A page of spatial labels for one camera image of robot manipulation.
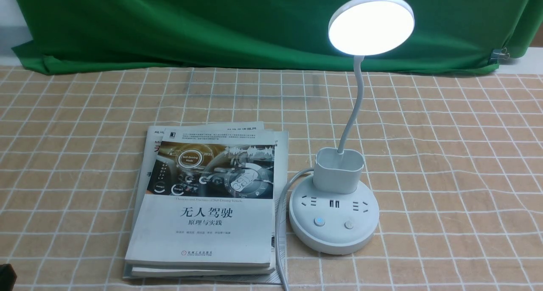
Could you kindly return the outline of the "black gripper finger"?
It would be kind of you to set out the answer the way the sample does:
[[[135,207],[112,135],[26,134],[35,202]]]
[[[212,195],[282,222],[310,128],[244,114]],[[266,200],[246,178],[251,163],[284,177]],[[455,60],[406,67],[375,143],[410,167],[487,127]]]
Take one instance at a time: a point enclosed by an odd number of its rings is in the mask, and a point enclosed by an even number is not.
[[[0,265],[0,291],[12,291],[17,274],[11,264]]]

